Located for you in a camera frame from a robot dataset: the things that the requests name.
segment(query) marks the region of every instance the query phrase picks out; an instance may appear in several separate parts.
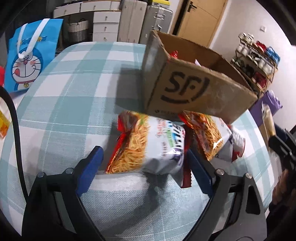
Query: black cable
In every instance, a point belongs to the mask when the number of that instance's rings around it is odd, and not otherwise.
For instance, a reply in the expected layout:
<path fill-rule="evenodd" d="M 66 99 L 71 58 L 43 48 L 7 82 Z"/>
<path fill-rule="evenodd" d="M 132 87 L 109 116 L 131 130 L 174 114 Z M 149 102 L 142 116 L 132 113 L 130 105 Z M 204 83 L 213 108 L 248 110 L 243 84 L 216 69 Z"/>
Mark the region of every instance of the black cable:
<path fill-rule="evenodd" d="M 25 201 L 27 202 L 29 196 L 26 188 L 24 171 L 22 168 L 22 153 L 20 149 L 20 129 L 19 129 L 18 120 L 17 120 L 17 112 L 15 110 L 15 105 L 13 104 L 13 101 L 10 95 L 2 86 L 0 86 L 0 97 L 7 104 L 7 107 L 10 112 L 12 127 L 13 127 L 13 134 L 15 137 L 15 155 L 17 158 L 17 171 L 20 178 L 20 185 L 22 187 L 22 192 L 24 194 Z"/>

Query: white drawer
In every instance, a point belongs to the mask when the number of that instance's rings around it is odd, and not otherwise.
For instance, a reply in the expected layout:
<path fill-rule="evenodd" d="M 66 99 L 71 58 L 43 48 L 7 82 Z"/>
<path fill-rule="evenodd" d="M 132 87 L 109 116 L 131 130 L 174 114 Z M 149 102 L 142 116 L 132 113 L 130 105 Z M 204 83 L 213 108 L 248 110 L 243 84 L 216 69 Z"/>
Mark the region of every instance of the white drawer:
<path fill-rule="evenodd" d="M 119 23 L 94 23 L 93 33 L 118 33 Z"/>
<path fill-rule="evenodd" d="M 116 42 L 117 33 L 93 33 L 94 42 Z"/>
<path fill-rule="evenodd" d="M 94 12 L 94 23 L 119 23 L 121 12 Z"/>
<path fill-rule="evenodd" d="M 112 1 L 110 10 L 118 10 L 119 5 L 120 5 L 120 1 Z"/>
<path fill-rule="evenodd" d="M 78 13 L 80 10 L 80 2 L 73 3 L 66 6 L 58 7 L 54 10 L 54 18 L 58 18 L 64 15 Z"/>
<path fill-rule="evenodd" d="M 111 1 L 91 1 L 81 3 L 81 12 L 110 10 Z"/>

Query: sf logo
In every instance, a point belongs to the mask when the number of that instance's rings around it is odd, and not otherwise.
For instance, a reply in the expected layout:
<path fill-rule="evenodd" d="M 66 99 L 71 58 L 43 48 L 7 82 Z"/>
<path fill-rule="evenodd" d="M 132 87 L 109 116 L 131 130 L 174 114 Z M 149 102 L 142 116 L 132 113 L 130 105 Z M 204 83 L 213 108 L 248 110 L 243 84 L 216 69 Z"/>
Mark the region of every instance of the sf logo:
<path fill-rule="evenodd" d="M 202 81 L 201 78 L 196 77 L 196 76 L 188 76 L 183 87 L 180 87 L 179 82 L 175 79 L 175 77 L 181 77 L 182 79 L 185 78 L 185 74 L 182 72 L 172 72 L 172 75 L 169 79 L 169 81 L 173 84 L 173 88 L 168 88 L 165 87 L 165 91 L 169 92 L 169 93 L 178 93 L 178 95 L 183 96 L 187 89 L 189 88 L 190 90 L 194 90 L 198 85 L 202 85 L 201 88 L 194 93 L 193 96 L 186 96 L 184 97 L 184 99 L 172 99 L 169 98 L 165 95 L 162 95 L 160 98 L 166 102 L 169 103 L 173 103 L 173 104 L 186 104 L 192 101 L 195 101 L 198 97 L 200 97 L 207 89 L 207 87 L 209 86 L 210 80 L 205 77 L 204 81 Z"/>

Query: metal screw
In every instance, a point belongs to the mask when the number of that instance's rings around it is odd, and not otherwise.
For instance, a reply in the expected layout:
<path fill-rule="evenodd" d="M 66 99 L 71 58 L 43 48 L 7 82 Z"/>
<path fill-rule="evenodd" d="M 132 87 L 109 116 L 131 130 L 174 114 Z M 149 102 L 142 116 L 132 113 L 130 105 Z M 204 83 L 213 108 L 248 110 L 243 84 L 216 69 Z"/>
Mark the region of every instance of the metal screw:
<path fill-rule="evenodd" d="M 252 177 L 253 177 L 252 174 L 250 174 L 250 173 L 248 173 L 248 172 L 246 173 L 246 178 L 248 178 L 248 179 L 252 179 Z"/>
<path fill-rule="evenodd" d="M 223 169 L 217 169 L 216 173 L 219 174 L 219 175 L 224 175 L 225 172 L 224 172 Z"/>
<path fill-rule="evenodd" d="M 72 174 L 74 172 L 74 169 L 73 168 L 67 168 L 66 169 L 66 173 L 67 174 Z"/>
<path fill-rule="evenodd" d="M 44 172 L 39 172 L 38 174 L 37 174 L 37 177 L 39 177 L 39 178 L 42 178 L 44 176 Z"/>

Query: blue paper bag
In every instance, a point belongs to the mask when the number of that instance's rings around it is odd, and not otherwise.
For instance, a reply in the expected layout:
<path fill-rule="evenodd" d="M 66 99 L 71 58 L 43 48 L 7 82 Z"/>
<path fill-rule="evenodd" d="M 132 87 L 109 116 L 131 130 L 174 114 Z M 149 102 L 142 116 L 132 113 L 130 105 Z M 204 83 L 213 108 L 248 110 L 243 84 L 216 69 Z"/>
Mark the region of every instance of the blue paper bag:
<path fill-rule="evenodd" d="M 24 24 L 9 40 L 4 88 L 7 92 L 28 89 L 54 59 L 62 19 L 45 18 Z"/>

